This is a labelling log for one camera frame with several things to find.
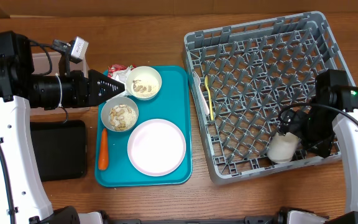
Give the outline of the white plastic fork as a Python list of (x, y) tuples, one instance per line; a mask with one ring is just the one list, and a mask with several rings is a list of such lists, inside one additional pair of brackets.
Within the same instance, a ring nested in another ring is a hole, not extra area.
[(196, 72), (192, 72), (194, 78), (195, 78), (195, 86), (196, 86), (196, 89), (198, 91), (198, 93), (200, 94), (200, 97), (201, 97), (201, 103), (202, 103), (202, 107), (203, 107), (203, 110), (204, 110), (204, 113), (205, 115), (210, 115), (210, 110), (209, 110), (209, 106), (205, 100), (205, 97), (204, 97), (204, 94), (201, 90), (201, 80), (200, 80), (200, 77), (198, 76), (198, 74)]

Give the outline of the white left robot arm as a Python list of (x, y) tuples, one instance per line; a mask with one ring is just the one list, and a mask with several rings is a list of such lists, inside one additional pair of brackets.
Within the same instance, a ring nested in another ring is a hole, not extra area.
[(103, 211), (53, 209), (37, 168), (30, 111), (97, 106), (122, 93), (125, 86), (96, 70), (70, 70), (88, 48), (80, 37), (42, 45), (44, 51), (60, 53), (57, 74), (35, 72), (34, 45), (24, 35), (0, 33), (0, 223), (107, 223)]

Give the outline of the white round plate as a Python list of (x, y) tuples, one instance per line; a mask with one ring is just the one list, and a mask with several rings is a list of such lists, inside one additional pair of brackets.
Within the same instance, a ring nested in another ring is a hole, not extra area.
[(186, 140), (179, 127), (165, 119), (138, 125), (127, 143), (127, 155), (139, 172), (152, 177), (172, 173), (183, 162)]

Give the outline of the orange carrot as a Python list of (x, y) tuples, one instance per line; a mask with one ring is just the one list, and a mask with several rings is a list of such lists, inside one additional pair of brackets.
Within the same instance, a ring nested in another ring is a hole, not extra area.
[(103, 129), (101, 133), (101, 141), (99, 148), (99, 159), (98, 159), (98, 169), (106, 170), (109, 165), (109, 154), (108, 154), (108, 131), (106, 128)]

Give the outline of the white plastic cup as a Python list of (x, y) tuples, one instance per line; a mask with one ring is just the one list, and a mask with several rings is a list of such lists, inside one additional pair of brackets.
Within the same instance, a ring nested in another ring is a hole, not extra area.
[(269, 145), (267, 157), (276, 164), (290, 162), (299, 144), (299, 137), (287, 132), (280, 134), (277, 132)]

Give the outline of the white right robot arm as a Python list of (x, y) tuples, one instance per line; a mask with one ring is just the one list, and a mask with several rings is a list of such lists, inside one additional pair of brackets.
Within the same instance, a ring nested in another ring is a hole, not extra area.
[(316, 94), (308, 113), (287, 108), (289, 131), (305, 149), (328, 157), (333, 143), (342, 155), (346, 181), (346, 211), (332, 223), (358, 223), (358, 87), (342, 70), (326, 70), (315, 80)]

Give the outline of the yellow plastic utensil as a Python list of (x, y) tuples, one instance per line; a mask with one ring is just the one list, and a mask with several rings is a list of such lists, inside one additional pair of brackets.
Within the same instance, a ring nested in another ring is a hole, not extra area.
[(209, 81), (208, 75), (205, 75), (204, 86), (205, 86), (206, 91), (208, 93), (209, 116), (210, 116), (210, 120), (214, 121), (213, 104), (212, 104), (211, 92), (210, 92), (210, 89), (209, 89), (208, 81)]

